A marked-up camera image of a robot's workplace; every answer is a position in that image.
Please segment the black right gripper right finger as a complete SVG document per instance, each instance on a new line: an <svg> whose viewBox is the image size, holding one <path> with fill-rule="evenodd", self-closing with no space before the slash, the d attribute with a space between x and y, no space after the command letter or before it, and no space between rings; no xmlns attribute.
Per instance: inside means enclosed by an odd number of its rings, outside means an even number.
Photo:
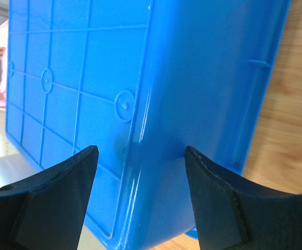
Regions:
<svg viewBox="0 0 302 250"><path fill-rule="evenodd" d="M302 194L252 182L191 146L184 160L201 249L302 249Z"/></svg>

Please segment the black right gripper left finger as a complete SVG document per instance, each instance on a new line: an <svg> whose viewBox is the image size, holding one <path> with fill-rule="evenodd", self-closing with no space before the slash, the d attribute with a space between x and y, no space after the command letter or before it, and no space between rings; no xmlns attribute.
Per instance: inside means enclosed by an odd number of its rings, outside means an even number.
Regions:
<svg viewBox="0 0 302 250"><path fill-rule="evenodd" d="M88 146L0 188L0 249L77 249L98 163Z"/></svg>

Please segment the blue plastic tub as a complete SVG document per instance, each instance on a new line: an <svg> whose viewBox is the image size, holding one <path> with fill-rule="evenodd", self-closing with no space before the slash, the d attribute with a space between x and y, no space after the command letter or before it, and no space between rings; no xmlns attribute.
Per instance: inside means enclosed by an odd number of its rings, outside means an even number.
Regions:
<svg viewBox="0 0 302 250"><path fill-rule="evenodd" d="M10 1L6 136L38 171L99 150L107 249L195 236L184 151L241 174L290 1Z"/></svg>

